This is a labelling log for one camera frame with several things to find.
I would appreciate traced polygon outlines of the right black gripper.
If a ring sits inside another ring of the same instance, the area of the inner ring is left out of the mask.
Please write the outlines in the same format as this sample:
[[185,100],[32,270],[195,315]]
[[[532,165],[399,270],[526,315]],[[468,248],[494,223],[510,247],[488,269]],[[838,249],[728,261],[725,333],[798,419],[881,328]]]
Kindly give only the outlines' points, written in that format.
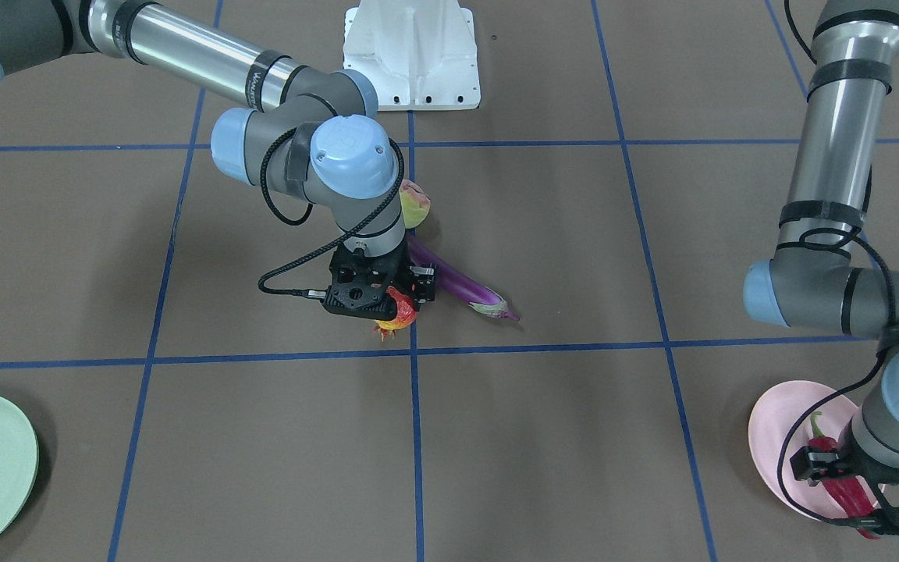
[[407,267],[407,245],[400,243],[381,256],[365,256],[363,249],[350,251],[339,245],[329,260],[331,284],[325,289],[322,307],[331,314],[365,319],[393,319],[397,303],[388,288],[409,276],[413,306],[435,301],[438,268],[435,265]]

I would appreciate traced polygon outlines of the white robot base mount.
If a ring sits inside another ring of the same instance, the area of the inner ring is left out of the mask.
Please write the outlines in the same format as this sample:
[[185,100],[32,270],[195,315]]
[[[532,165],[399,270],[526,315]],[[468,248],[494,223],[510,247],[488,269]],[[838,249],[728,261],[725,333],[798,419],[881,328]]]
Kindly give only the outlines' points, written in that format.
[[378,111],[481,105],[474,13],[459,2],[361,1],[343,22],[343,68],[370,80]]

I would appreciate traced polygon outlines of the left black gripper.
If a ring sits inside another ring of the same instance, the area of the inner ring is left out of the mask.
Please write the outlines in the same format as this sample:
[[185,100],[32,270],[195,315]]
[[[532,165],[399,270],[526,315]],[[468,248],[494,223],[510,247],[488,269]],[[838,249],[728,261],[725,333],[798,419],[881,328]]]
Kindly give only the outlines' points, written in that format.
[[838,449],[800,447],[790,456],[790,470],[798,481],[861,476],[879,506],[864,516],[840,520],[844,527],[863,528],[877,535],[899,535],[899,468],[873,460],[854,441]]

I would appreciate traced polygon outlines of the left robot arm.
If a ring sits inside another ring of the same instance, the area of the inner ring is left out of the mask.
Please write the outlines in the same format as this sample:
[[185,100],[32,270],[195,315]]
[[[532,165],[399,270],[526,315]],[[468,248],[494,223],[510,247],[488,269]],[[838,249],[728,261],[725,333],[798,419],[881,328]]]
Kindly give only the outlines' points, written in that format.
[[[899,272],[863,238],[879,121],[899,55],[899,1],[828,1],[774,256],[744,282],[753,319],[877,342],[875,364],[796,417],[769,455],[770,480],[803,515],[861,534],[899,535]],[[825,404],[875,383],[831,448],[790,444]]]

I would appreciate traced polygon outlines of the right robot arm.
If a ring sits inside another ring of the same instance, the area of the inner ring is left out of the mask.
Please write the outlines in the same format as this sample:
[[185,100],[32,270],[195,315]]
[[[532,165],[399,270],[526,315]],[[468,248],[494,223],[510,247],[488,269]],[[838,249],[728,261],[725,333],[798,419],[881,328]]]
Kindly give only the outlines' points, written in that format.
[[261,274],[261,292],[385,326],[434,299],[435,267],[410,258],[403,152],[375,118],[367,77],[315,69],[160,1],[0,1],[0,80],[82,54],[231,102],[211,128],[217,170],[258,190],[282,224],[329,211],[336,239]]

